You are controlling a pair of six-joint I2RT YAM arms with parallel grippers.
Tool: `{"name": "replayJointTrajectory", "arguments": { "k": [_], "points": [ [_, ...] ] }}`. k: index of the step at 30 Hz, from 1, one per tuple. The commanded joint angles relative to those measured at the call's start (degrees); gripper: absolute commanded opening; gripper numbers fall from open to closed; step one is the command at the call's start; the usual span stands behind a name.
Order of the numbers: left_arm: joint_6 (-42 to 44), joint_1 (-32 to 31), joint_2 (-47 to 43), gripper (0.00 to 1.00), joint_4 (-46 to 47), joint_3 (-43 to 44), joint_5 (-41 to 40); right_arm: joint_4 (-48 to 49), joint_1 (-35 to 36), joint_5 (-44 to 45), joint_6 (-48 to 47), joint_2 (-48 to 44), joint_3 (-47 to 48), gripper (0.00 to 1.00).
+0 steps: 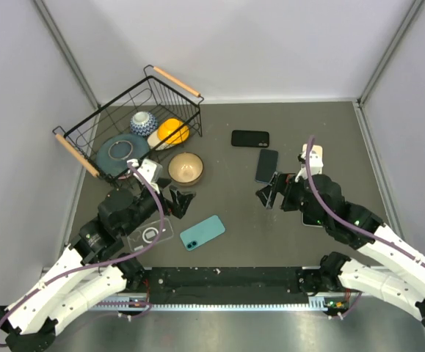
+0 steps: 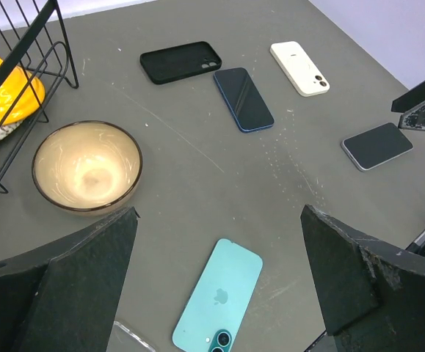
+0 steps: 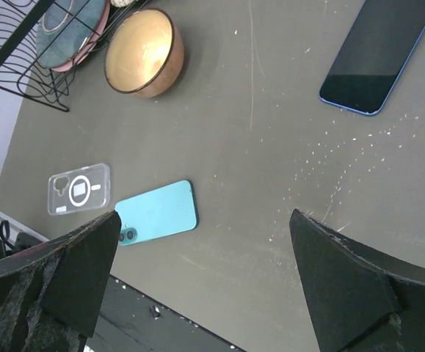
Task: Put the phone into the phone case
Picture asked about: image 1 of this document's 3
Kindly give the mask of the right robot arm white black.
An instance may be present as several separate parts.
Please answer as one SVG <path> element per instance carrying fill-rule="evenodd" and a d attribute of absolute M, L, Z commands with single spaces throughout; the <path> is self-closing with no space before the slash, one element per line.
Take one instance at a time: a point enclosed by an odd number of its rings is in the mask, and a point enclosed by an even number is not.
<path fill-rule="evenodd" d="M 337 242 L 390 270 L 383 274 L 348 257 L 320 271 L 325 288 L 342 286 L 367 293 L 409 313 L 425 328 L 425 255 L 369 209 L 345 200 L 339 184 L 326 175 L 306 180 L 277 172 L 272 182 L 255 194 L 268 209 L 277 194 L 282 194 L 281 210 L 300 211 Z"/>

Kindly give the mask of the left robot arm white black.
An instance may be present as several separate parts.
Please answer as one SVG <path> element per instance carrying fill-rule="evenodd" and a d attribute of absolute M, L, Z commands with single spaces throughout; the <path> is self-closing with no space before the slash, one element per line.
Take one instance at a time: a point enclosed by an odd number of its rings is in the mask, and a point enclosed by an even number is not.
<path fill-rule="evenodd" d="M 0 347 L 11 351 L 46 351 L 78 316 L 105 298 L 139 289 L 144 268 L 137 256 L 121 253 L 123 237 L 130 235 L 154 213 L 184 217 L 194 199 L 168 179 L 160 186 L 141 187 L 138 195 L 114 188 L 98 205 L 98 214 L 87 222 L 65 247 L 56 263 L 22 298 L 0 306 Z"/>

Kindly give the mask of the clear phone case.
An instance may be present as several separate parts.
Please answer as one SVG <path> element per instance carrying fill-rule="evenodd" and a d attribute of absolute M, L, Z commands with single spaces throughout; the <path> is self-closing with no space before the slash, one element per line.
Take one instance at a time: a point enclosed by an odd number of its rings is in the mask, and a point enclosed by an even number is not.
<path fill-rule="evenodd" d="M 170 220 L 167 218 L 164 219 L 164 226 L 161 234 L 159 234 L 159 230 L 159 220 L 138 227 L 127 237 L 129 249 L 132 252 L 137 252 L 151 244 L 155 238 L 158 238 L 156 243 L 160 244 L 161 242 L 168 241 L 174 237 L 172 225 Z"/>

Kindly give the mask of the teal blue phone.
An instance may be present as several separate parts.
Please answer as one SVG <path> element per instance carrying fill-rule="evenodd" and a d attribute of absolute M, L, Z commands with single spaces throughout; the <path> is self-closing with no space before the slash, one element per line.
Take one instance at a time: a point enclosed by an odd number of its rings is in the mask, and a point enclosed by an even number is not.
<path fill-rule="evenodd" d="M 217 215 L 213 215 L 184 230 L 180 234 L 180 239 L 185 249 L 187 251 L 192 251 L 212 241 L 223 233 L 225 233 L 224 224 Z"/>

